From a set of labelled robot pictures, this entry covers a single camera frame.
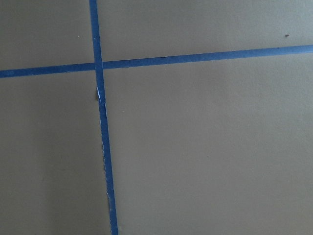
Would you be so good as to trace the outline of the brown paper table cover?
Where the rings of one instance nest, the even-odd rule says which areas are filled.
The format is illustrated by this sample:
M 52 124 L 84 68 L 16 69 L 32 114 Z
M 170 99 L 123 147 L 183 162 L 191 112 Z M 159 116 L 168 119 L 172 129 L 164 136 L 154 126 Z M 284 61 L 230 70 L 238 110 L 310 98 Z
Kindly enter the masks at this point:
M 310 235 L 310 0 L 3 0 L 3 235 Z

